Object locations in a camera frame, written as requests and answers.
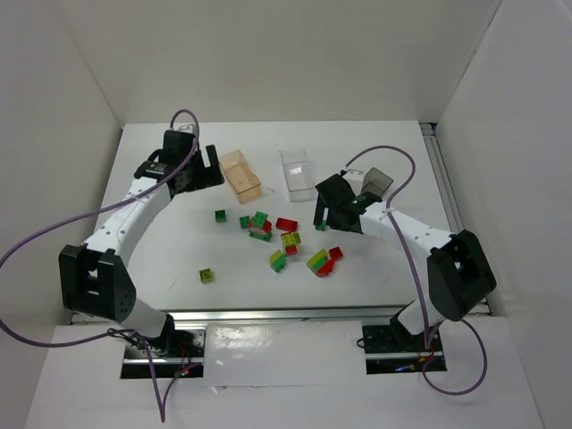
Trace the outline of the red lego brick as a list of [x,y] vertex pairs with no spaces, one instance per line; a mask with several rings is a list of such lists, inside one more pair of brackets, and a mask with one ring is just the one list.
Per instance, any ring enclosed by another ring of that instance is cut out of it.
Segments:
[[288,218],[278,217],[275,227],[280,231],[295,232],[298,230],[299,223]]
[[338,261],[338,260],[344,258],[343,252],[341,251],[340,247],[330,248],[328,253],[329,253],[330,259],[332,259],[334,261]]

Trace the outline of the yellow green red lego stack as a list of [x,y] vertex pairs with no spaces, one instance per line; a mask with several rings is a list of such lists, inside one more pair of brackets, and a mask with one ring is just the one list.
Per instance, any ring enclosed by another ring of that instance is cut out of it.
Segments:
[[307,268],[317,277],[329,275],[335,266],[335,260],[325,249],[320,249],[308,261]]

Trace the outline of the dark green lego cube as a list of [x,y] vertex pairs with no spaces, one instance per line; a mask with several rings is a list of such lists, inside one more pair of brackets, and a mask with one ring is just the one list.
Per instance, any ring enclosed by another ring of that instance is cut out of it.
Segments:
[[227,220],[226,211],[224,209],[216,210],[214,216],[217,223],[224,223]]

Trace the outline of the lime green lego cube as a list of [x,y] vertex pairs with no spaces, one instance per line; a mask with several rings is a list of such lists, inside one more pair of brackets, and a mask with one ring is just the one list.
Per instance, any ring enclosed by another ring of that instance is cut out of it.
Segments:
[[214,279],[212,270],[210,268],[200,270],[199,278],[204,284],[210,283]]

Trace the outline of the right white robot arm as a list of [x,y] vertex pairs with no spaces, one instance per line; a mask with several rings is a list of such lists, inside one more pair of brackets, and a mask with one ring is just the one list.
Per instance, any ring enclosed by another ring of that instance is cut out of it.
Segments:
[[489,261],[474,233],[440,230],[389,206],[372,192],[354,193],[336,173],[316,185],[315,220],[328,227],[376,237],[404,251],[413,265],[423,265],[427,285],[392,323],[418,335],[445,320],[457,322],[497,287]]

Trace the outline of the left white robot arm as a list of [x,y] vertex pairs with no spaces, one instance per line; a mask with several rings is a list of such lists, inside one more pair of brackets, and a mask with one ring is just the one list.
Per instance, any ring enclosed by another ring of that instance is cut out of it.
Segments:
[[142,301],[128,272],[133,251],[175,196],[223,184],[215,146],[200,147],[198,131],[166,130],[163,145],[133,175],[121,204],[79,246],[58,257],[65,308],[114,321],[165,347],[173,318]]

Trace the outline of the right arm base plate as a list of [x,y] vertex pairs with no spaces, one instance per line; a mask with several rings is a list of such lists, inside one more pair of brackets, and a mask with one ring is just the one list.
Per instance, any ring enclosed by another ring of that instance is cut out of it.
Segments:
[[400,337],[388,324],[363,325],[356,345],[365,353],[368,375],[421,373],[424,365],[427,372],[447,370],[439,332],[426,349],[422,334]]

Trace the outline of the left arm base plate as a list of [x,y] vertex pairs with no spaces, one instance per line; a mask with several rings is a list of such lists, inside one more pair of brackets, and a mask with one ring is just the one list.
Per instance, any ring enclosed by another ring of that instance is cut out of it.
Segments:
[[[176,373],[182,379],[198,379],[204,376],[206,328],[179,330],[178,340],[168,349],[150,346],[157,379],[170,379]],[[151,378],[144,346],[132,334],[126,340],[120,378],[143,380]]]

